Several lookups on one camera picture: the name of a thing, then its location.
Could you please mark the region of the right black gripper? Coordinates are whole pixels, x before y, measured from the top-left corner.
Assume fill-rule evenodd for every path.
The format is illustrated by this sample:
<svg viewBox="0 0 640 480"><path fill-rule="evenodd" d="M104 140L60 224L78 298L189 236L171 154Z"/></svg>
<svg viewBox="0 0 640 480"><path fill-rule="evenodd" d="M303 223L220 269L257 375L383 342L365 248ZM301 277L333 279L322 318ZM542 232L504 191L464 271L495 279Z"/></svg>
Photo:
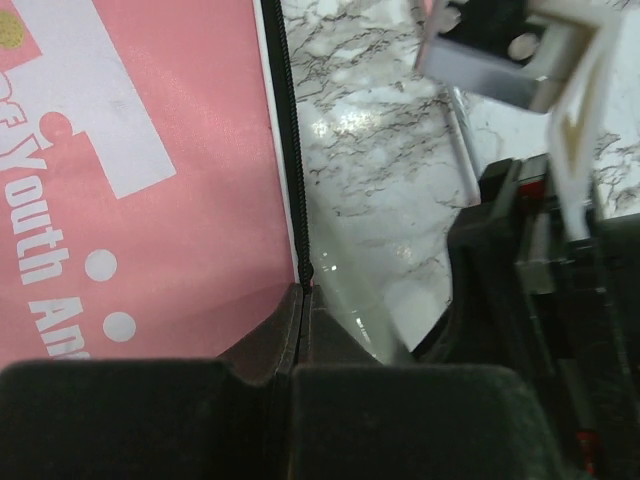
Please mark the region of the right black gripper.
<svg viewBox="0 0 640 480"><path fill-rule="evenodd" d="M549 162L504 159L447 235L452 301L423 363L496 364L529 383L564 456L598 479L639 475L639 218L567 237Z"/></svg>

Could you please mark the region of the pink racket cover bag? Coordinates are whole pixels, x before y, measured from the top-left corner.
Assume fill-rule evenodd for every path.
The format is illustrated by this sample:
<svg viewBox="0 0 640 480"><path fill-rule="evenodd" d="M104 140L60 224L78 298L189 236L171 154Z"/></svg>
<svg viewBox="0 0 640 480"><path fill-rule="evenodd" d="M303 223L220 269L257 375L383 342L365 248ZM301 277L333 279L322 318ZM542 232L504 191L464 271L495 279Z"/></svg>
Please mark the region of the pink racket cover bag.
<svg viewBox="0 0 640 480"><path fill-rule="evenodd" d="M1 362L214 357L312 268L277 1L1 5Z"/></svg>

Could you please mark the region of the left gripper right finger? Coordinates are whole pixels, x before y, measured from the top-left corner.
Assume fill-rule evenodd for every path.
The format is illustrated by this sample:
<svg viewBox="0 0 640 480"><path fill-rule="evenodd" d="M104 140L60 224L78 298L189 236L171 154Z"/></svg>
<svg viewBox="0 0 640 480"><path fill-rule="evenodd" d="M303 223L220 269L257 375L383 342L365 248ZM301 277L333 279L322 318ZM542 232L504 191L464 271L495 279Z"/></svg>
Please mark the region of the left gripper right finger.
<svg viewBox="0 0 640 480"><path fill-rule="evenodd" d="M377 364L311 298L292 379L297 479L561 479L533 392L492 365Z"/></svg>

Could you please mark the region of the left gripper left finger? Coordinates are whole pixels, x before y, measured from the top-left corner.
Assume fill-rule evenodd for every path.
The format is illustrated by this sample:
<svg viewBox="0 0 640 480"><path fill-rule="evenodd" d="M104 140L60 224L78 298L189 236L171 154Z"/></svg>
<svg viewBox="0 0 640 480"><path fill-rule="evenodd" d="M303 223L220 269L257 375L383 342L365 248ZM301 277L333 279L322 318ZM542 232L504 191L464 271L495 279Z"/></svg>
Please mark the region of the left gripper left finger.
<svg viewBox="0 0 640 480"><path fill-rule="evenodd" d="M282 479L303 317L275 311L209 359L29 361L1 374L5 479Z"/></svg>

